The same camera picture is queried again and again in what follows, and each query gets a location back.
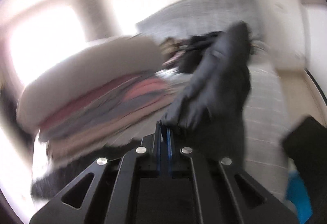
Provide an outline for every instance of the baseboard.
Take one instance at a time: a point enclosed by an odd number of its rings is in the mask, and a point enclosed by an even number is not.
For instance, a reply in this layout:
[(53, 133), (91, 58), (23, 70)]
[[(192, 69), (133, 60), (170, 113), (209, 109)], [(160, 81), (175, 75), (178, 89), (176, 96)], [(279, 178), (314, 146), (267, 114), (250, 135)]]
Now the baseboard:
[(325, 123), (327, 123), (327, 98), (325, 94), (308, 69), (304, 70), (303, 76), (313, 94), (319, 110), (321, 111), (321, 116), (324, 118)]

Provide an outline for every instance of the mattress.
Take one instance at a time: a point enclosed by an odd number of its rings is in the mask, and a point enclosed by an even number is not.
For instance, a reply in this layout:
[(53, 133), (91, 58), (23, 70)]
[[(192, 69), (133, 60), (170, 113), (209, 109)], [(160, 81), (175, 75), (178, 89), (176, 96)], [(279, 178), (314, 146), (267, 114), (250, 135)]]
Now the mattress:
[[(245, 170), (279, 200), (283, 200), (288, 180), (288, 163), (280, 140), (287, 133), (288, 114), (285, 107), (280, 79), (270, 62), (266, 51), (258, 49), (251, 55), (249, 62), (252, 90), (244, 107), (246, 129)], [(157, 73), (166, 79), (174, 88), (182, 90), (192, 75), (178, 74), (175, 69)], [(120, 146), (132, 138), (141, 139), (155, 132), (156, 121), (161, 118), (163, 108), (142, 121), (115, 136), (106, 138), (77, 156), (54, 163), (46, 156), (46, 143), (35, 140), (32, 174), (33, 180), (42, 178), (51, 171), (65, 167), (80, 155), (104, 145)], [(47, 201), (35, 201), (40, 209)]]

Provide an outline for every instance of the triangular cutout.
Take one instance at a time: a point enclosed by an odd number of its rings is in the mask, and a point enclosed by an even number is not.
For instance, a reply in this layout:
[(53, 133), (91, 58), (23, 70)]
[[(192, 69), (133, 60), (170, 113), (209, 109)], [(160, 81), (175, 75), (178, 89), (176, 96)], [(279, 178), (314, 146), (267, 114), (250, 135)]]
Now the triangular cutout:
[(249, 209), (256, 208), (265, 202), (265, 198), (251, 186), (241, 175), (236, 174), (235, 180), (240, 188), (245, 204)]
[(76, 209), (81, 208), (84, 197), (86, 196), (87, 190), (89, 190), (93, 178), (93, 173), (87, 174), (62, 197), (62, 202)]

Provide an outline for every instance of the bed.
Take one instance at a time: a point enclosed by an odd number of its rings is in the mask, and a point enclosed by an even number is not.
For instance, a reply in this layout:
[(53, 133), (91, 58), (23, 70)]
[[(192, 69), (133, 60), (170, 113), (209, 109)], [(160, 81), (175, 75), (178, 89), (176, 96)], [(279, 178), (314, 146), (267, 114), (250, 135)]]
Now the bed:
[[(251, 28), (251, 39), (257, 47), (251, 55), (249, 70), (252, 90), (244, 108), (246, 128), (245, 170), (279, 200), (283, 200), (288, 180), (287, 157), (280, 140), (288, 128), (288, 116), (279, 77), (272, 65), (264, 43), (261, 16), (256, 0), (183, 0), (176, 2), (136, 26), (140, 33), (160, 43), (171, 36), (187, 38), (191, 35), (225, 30), (233, 22), (243, 20)], [(181, 90), (192, 75), (180, 74), (176, 69), (162, 70), (157, 76), (166, 79)], [(104, 145), (119, 146), (132, 138), (154, 133), (155, 123), (165, 112), (156, 111), (125, 131), (106, 138), (85, 149), (89, 153)], [(65, 167), (77, 156), (54, 163), (45, 153), (46, 143), (35, 140), (33, 180), (43, 177), (56, 168)], [(35, 201), (39, 209), (46, 201)]]

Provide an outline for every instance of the floor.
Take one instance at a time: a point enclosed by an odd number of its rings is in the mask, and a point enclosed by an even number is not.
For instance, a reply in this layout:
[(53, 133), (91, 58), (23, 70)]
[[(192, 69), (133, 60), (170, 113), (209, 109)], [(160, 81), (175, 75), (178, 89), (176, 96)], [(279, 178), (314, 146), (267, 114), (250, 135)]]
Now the floor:
[(322, 111), (302, 73), (278, 72), (287, 101), (290, 122), (296, 125), (305, 116), (311, 115), (321, 124), (326, 125)]

